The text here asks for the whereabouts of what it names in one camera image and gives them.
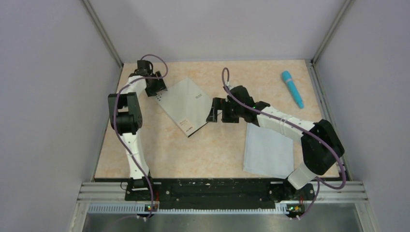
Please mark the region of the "white A4 file folder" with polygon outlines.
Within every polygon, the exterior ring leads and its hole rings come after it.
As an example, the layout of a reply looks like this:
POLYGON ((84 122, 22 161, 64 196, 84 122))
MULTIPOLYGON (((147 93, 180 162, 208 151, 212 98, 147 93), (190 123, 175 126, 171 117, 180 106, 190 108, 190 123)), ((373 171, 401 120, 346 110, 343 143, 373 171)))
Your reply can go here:
POLYGON ((155 98, 187 137, 207 124, 212 98, 190 78, 179 81, 166 91, 158 93, 155 98))

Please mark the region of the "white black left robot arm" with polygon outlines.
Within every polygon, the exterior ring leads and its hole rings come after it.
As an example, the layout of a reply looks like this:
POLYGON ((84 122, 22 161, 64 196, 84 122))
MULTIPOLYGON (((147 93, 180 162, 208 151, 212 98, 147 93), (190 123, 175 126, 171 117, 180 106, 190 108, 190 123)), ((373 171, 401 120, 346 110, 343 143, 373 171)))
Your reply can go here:
POLYGON ((149 190, 152 184, 142 149, 143 116, 138 97, 143 92, 148 97, 156 97, 167 87, 161 72, 154 70, 151 61, 142 58, 136 65, 127 83, 117 93, 108 95, 109 117, 110 125, 126 151, 131 190, 149 190))

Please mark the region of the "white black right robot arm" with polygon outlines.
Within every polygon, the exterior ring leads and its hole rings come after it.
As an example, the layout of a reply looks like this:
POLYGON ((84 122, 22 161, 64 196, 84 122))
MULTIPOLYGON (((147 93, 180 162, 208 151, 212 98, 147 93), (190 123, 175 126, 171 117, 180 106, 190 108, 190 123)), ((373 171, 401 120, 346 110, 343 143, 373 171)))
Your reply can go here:
POLYGON ((306 121, 285 114, 266 102, 255 102, 244 86, 224 89, 227 97, 213 98, 206 121, 217 122, 218 112, 221 112, 223 123, 238 123, 242 118, 247 123, 276 131, 299 143, 303 161, 285 178, 285 183, 294 190, 302 189, 335 164, 343 167, 341 157, 345 150, 329 121, 306 121))

